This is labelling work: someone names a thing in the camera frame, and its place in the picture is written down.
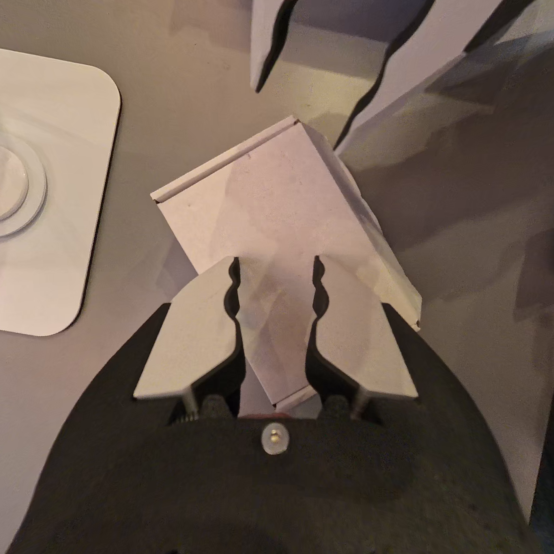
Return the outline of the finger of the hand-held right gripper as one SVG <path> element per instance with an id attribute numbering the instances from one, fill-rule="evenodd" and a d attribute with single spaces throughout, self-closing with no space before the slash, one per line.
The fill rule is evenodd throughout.
<path id="1" fill-rule="evenodd" d="M 342 155 L 370 127 L 402 107 L 463 57 L 470 40 L 500 1 L 425 1 L 386 47 L 376 81 L 353 108 L 334 150 Z"/>
<path id="2" fill-rule="evenodd" d="M 252 1 L 250 86 L 260 93 L 287 41 L 297 1 Z"/>

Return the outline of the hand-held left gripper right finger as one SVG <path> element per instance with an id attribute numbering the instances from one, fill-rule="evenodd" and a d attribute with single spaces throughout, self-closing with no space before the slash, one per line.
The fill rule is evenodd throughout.
<path id="1" fill-rule="evenodd" d="M 314 258 L 312 284 L 314 320 L 305 374 L 322 406 L 338 403 L 351 419 L 359 419 L 374 399 L 418 399 L 374 290 L 326 255 Z"/>

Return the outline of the person's black clothing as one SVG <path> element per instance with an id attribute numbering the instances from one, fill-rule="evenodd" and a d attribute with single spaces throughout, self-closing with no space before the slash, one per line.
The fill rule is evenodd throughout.
<path id="1" fill-rule="evenodd" d="M 530 525 L 536 533 L 553 537 L 553 428 L 544 440 Z"/>

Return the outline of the white rounded mounting plate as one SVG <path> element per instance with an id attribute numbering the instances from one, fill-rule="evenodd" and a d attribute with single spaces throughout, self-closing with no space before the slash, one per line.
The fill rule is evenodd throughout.
<path id="1" fill-rule="evenodd" d="M 77 318 L 120 107 L 99 68 L 1 49 L 1 331 Z"/>

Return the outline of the white cardboard box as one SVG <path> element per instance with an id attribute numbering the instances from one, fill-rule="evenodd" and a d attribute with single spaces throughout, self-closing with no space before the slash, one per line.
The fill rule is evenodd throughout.
<path id="1" fill-rule="evenodd" d="M 239 258 L 246 359 L 279 411 L 315 391 L 304 363 L 316 255 L 419 330 L 422 297 L 323 135 L 292 116 L 151 193 L 197 273 Z"/>

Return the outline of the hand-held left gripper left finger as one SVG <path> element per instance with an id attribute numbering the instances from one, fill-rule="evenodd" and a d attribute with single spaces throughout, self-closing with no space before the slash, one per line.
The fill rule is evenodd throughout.
<path id="1" fill-rule="evenodd" d="M 187 416 L 222 397 L 240 408 L 246 356 L 237 319 L 240 260 L 228 256 L 191 280 L 170 303 L 136 384 L 135 400 L 178 398 Z"/>

